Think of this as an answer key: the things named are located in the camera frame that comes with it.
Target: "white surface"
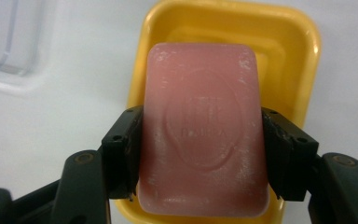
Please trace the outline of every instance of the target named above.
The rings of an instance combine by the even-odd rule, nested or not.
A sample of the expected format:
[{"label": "white surface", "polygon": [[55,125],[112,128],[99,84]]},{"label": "white surface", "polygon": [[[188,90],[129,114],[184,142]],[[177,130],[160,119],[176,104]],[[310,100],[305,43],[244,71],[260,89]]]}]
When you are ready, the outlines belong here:
[{"label": "white surface", "polygon": [[[65,159],[94,148],[125,108],[144,15],[156,1],[57,0],[48,9],[38,79],[0,89],[0,187],[20,196],[61,176]],[[269,0],[308,14],[322,57],[305,131],[358,159],[358,2]],[[283,223],[310,223],[304,203],[287,203]],[[112,208],[113,223],[129,223]]]}]

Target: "transparent plastic container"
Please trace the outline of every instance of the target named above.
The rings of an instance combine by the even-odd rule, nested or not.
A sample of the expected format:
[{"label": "transparent plastic container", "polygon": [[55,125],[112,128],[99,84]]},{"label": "transparent plastic container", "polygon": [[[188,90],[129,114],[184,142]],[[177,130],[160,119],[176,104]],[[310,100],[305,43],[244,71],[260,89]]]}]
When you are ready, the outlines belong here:
[{"label": "transparent plastic container", "polygon": [[0,0],[0,72],[23,76],[36,60],[44,0]]}]

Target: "screw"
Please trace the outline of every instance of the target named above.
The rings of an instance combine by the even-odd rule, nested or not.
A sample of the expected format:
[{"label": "screw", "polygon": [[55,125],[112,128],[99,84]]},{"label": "screw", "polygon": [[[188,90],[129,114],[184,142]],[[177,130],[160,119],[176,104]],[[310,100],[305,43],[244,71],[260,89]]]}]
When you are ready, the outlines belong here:
[{"label": "screw", "polygon": [[94,160],[94,155],[88,152],[80,154],[75,157],[75,162],[80,165],[92,162],[93,160]]},{"label": "screw", "polygon": [[346,156],[334,156],[333,160],[338,162],[341,165],[345,165],[345,166],[354,166],[356,165],[356,162],[354,162],[354,160],[352,160],[349,157]]}]

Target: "soap dish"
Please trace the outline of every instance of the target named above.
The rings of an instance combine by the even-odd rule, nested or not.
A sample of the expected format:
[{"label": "soap dish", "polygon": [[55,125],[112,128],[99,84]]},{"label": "soap dish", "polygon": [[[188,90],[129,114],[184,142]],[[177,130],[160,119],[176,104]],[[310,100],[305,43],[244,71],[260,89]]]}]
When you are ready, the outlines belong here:
[{"label": "soap dish", "polygon": [[[132,74],[128,107],[145,97],[146,58],[161,42],[230,43],[249,46],[257,59],[261,105],[279,111],[302,127],[321,53],[314,23],[290,7],[222,0],[162,0],[146,15]],[[264,215],[175,217],[148,214],[135,197],[116,202],[133,223],[281,223],[284,201],[269,191]]]}]

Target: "soap bar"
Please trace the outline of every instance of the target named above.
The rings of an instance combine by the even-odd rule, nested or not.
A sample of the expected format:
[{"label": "soap bar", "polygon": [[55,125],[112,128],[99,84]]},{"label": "soap bar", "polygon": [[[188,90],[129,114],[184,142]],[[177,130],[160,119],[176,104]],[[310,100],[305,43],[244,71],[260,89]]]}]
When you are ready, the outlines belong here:
[{"label": "soap bar", "polygon": [[256,217],[269,202],[255,54],[162,43],[148,55],[138,196],[149,213]]}]

